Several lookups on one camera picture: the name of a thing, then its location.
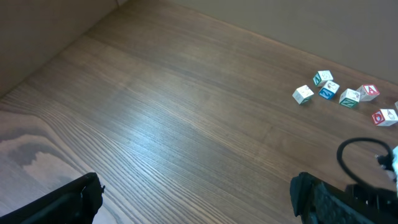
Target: wooden cube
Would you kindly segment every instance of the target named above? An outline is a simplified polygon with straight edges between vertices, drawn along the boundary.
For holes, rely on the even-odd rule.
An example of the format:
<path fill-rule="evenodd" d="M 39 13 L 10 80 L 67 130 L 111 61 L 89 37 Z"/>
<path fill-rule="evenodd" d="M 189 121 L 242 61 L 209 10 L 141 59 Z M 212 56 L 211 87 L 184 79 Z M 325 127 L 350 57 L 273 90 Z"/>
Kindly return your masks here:
<path fill-rule="evenodd" d="M 327 81 L 333 81 L 333 76 L 331 75 L 329 70 L 318 71 L 313 78 L 313 82 L 316 86 L 322 86 Z"/>
<path fill-rule="evenodd" d="M 336 94 L 339 87 L 340 87 L 339 84 L 334 83 L 332 81 L 327 81 L 319 91 L 319 95 L 327 100 L 330 100 Z"/>
<path fill-rule="evenodd" d="M 398 122 L 398 116 L 393 109 L 379 109 L 372 115 L 373 123 L 377 126 L 391 126 Z"/>
<path fill-rule="evenodd" d="M 310 87 L 307 85 L 301 86 L 297 88 L 293 93 L 293 98 L 301 105 L 308 100 L 310 100 L 313 96 L 313 91 L 310 90 Z"/>
<path fill-rule="evenodd" d="M 360 101 L 371 101 L 380 95 L 379 90 L 373 84 L 361 85 L 356 91 L 361 93 Z"/>
<path fill-rule="evenodd" d="M 360 97 L 360 92 L 348 88 L 341 94 L 339 104 L 353 108 L 359 103 Z"/>

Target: gray wall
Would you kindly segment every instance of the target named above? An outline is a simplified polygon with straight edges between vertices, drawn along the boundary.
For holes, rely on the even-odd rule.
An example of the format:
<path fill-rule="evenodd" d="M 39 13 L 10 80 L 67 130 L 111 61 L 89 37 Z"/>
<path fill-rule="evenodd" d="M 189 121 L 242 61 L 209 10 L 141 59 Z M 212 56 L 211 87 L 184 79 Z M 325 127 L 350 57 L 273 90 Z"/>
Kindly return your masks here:
<path fill-rule="evenodd" d="M 171 1 L 398 83 L 396 0 Z"/>
<path fill-rule="evenodd" d="M 116 0 L 0 1 L 0 96 L 117 6 Z"/>

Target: wooden table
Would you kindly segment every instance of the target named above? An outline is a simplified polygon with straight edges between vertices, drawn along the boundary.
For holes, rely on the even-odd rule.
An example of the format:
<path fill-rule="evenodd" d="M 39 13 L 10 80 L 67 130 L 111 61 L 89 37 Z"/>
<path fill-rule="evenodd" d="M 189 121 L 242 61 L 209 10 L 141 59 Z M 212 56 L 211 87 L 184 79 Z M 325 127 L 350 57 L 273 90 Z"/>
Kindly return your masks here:
<path fill-rule="evenodd" d="M 317 93 L 318 70 L 331 70 L 337 95 L 298 105 L 292 93 Z M 338 104 L 365 83 L 381 95 Z M 338 145 L 398 144 L 397 126 L 371 121 L 397 96 L 396 85 L 189 9 L 131 1 L 1 99 L 0 215 L 94 171 L 106 185 L 96 223 L 300 223 L 291 178 L 352 183 Z M 357 144 L 345 160 L 394 189 L 378 152 Z"/>

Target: black cord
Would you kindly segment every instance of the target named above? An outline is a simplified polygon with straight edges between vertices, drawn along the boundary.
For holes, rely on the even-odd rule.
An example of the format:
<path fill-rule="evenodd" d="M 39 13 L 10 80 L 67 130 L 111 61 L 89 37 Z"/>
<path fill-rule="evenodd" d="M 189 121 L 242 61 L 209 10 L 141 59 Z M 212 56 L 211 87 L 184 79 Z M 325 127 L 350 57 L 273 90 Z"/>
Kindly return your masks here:
<path fill-rule="evenodd" d="M 387 143 L 385 143 L 383 141 L 380 141 L 380 140 L 377 140 L 377 139 L 373 139 L 373 138 L 352 138 L 352 139 L 349 139 L 349 140 L 344 141 L 343 143 L 341 143 L 340 146 L 337 149 L 337 161 L 340 164 L 341 168 L 344 170 L 344 172 L 346 172 L 346 174 L 348 174 L 349 177 L 351 177 L 353 180 L 355 180 L 359 185 L 362 185 L 367 191 L 369 191 L 369 192 L 377 192 L 378 190 L 376 188 L 374 188 L 372 185 L 366 183 L 363 179 L 360 179 L 357 175 L 355 175 L 347 167 L 347 165 L 343 161 L 343 150 L 344 150 L 344 148 L 347 145 L 349 145 L 349 144 L 351 144 L 353 142 L 358 142 L 358 141 L 367 141 L 367 142 L 374 142 L 374 143 L 380 144 L 388 152 L 387 157 L 391 160 L 391 163 L 392 163 L 392 158 L 393 158 L 392 150 L 387 145 Z"/>

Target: toy block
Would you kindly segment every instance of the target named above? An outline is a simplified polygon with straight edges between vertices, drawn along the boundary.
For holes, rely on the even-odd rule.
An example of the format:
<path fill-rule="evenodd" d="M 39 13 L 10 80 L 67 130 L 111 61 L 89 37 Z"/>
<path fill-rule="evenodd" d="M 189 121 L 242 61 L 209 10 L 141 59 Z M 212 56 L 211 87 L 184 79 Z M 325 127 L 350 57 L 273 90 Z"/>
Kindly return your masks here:
<path fill-rule="evenodd" d="M 377 126 L 391 126 L 398 122 L 398 116 L 393 109 L 379 109 L 372 114 L 373 123 Z"/>
<path fill-rule="evenodd" d="M 360 92 L 352 89 L 347 89 L 341 94 L 339 104 L 349 108 L 353 108 L 359 103 L 360 97 Z"/>
<path fill-rule="evenodd" d="M 329 70 L 318 71 L 312 80 L 316 86 L 322 86 L 327 81 L 333 81 L 333 76 L 331 75 Z"/>
<path fill-rule="evenodd" d="M 334 83 L 332 81 L 327 81 L 319 91 L 319 95 L 327 100 L 330 100 L 336 94 L 339 87 L 340 87 L 339 84 Z"/>
<path fill-rule="evenodd" d="M 293 98 L 301 105 L 313 97 L 313 91 L 307 85 L 297 88 L 293 93 Z"/>
<path fill-rule="evenodd" d="M 356 91 L 361 93 L 360 101 L 371 101 L 380 95 L 379 90 L 373 84 L 361 85 Z"/>

